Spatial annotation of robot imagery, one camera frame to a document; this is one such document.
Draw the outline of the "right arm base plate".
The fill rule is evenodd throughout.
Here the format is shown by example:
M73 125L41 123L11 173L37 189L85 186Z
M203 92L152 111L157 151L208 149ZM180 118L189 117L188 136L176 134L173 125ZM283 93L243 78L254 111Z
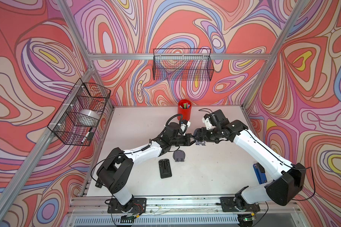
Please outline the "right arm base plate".
M239 197L220 197L220 206L223 212L254 212L258 213L260 207L258 204L248 204Z

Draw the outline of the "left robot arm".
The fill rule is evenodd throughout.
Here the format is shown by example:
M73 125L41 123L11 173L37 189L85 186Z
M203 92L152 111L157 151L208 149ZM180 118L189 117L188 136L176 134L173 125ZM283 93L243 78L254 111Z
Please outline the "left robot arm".
M131 204L134 196L127 188L127 181L132 168L170 152L172 147L194 144L192 135L186 133L190 125L191 122L183 119L183 115L176 114L168 119L160 134L146 145L129 150L114 148L107 158L96 164L95 181L98 187L106 187L123 207Z

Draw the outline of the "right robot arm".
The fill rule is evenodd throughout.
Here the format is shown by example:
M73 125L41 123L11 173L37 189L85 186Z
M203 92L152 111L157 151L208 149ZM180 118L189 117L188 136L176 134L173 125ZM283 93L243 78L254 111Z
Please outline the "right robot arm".
M249 127L240 120L230 122L222 110L212 112L204 108L204 127L195 130L194 137L200 142L220 143L229 141L245 150L269 173L272 180L258 186L246 186L235 194L234 206L243 211L248 206L273 201L280 206L296 201L303 190L307 167L278 155L257 138Z

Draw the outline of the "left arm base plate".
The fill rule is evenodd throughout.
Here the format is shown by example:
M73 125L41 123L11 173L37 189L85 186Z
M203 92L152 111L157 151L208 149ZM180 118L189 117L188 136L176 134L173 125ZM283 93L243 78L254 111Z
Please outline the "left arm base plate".
M136 197L122 205L116 198L111 198L105 204L108 205L109 214L142 214L146 212L147 199Z

